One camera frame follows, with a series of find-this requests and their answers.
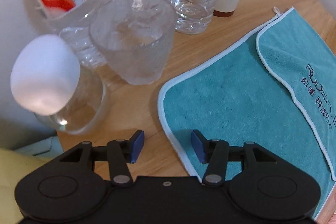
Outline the clear textured plastic cup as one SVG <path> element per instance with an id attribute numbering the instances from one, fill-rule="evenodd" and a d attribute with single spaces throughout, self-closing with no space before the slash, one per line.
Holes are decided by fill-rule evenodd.
<path id="1" fill-rule="evenodd" d="M 109 67 L 131 85 L 158 80 L 173 47 L 177 13 L 167 0 L 111 0 L 89 26 Z"/>

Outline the yellow-green paper bag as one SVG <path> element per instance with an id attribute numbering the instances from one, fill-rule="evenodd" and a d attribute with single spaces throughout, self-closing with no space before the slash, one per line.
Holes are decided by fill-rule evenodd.
<path id="1" fill-rule="evenodd" d="M 1 223 L 18 223 L 22 220 L 22 214 L 14 197 L 15 187 L 24 176 L 38 169 L 51 159 L 51 157 L 23 155 L 1 148 Z"/>

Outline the teal microfiber towel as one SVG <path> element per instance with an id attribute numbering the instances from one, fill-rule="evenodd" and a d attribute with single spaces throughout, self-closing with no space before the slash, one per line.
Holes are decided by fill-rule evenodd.
<path id="1" fill-rule="evenodd" d="M 162 128 L 187 173 L 207 166 L 191 132 L 241 146 L 253 141 L 319 183 L 319 215 L 335 188 L 335 54 L 290 8 L 163 85 Z"/>

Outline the small glass jar white lid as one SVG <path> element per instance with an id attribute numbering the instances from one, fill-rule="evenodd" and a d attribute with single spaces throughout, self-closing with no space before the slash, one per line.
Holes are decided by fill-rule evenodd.
<path id="1" fill-rule="evenodd" d="M 11 93 L 47 127 L 71 135 L 97 128 L 109 111 L 106 86 L 64 40 L 41 35 L 18 55 L 10 76 Z"/>

